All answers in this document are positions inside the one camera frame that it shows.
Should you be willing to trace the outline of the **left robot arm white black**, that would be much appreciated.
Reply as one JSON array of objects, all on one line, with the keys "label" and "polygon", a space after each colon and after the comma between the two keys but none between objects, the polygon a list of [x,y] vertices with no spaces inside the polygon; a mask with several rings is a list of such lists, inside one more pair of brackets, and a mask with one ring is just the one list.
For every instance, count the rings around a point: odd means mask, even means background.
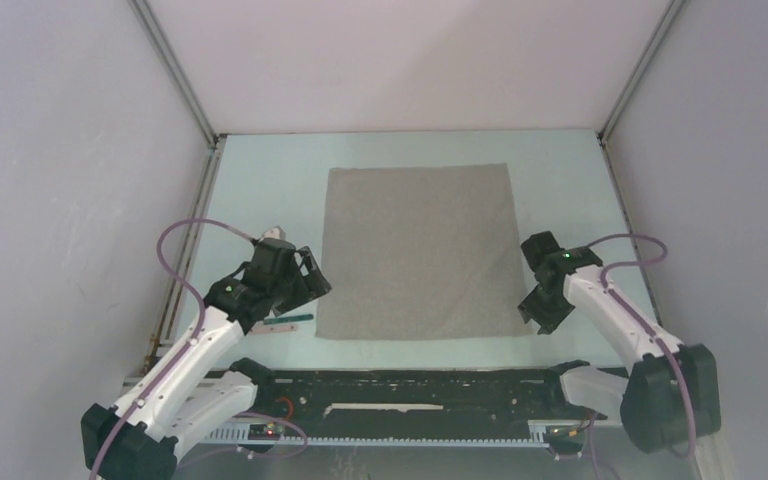
[{"label": "left robot arm white black", "polygon": [[232,416],[264,416],[275,388],[238,371],[197,390],[209,370],[268,316],[305,306],[331,290],[312,251],[281,238],[253,242],[250,260],[197,299],[186,333],[113,405],[92,405],[81,419],[93,479],[170,479],[180,461]]}]

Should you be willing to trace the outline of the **grey cloth napkin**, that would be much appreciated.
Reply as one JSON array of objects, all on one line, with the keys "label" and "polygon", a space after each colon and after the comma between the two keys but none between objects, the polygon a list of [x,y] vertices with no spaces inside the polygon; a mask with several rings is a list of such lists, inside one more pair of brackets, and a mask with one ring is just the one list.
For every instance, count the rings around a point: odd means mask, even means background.
[{"label": "grey cloth napkin", "polygon": [[425,341],[524,336],[526,293],[504,164],[335,169],[316,334]]}]

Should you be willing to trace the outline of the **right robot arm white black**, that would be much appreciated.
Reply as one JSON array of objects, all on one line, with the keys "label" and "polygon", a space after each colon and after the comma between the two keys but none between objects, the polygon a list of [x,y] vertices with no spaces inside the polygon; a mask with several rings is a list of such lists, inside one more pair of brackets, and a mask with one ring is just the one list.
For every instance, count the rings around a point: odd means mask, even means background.
[{"label": "right robot arm white black", "polygon": [[586,361],[550,368],[541,392],[545,411],[566,418],[579,407],[621,423],[644,453],[686,446],[721,429],[718,367],[703,344],[689,345],[651,320],[611,274],[627,262],[606,264],[588,243],[563,248],[550,231],[531,235],[520,248],[536,284],[518,306],[541,335],[554,333],[579,311],[608,342],[626,371],[619,376]]}]

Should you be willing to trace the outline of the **right white base arm link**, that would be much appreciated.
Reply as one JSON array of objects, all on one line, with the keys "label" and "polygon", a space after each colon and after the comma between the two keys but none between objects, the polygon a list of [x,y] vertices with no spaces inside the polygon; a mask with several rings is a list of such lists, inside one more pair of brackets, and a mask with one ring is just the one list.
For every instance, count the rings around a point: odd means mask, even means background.
[{"label": "right white base arm link", "polygon": [[544,382],[558,402],[586,408],[621,424],[621,405],[628,379],[603,371],[584,361],[553,366]]}]

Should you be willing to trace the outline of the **left white base arm link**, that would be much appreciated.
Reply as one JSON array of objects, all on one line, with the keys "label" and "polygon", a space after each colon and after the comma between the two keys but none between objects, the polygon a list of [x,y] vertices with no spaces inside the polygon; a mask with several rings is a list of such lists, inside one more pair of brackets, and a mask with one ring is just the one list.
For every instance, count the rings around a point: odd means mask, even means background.
[{"label": "left white base arm link", "polygon": [[227,371],[209,388],[196,388],[173,415],[167,431],[175,437],[178,460],[211,432],[255,403],[258,386],[243,373]]}]

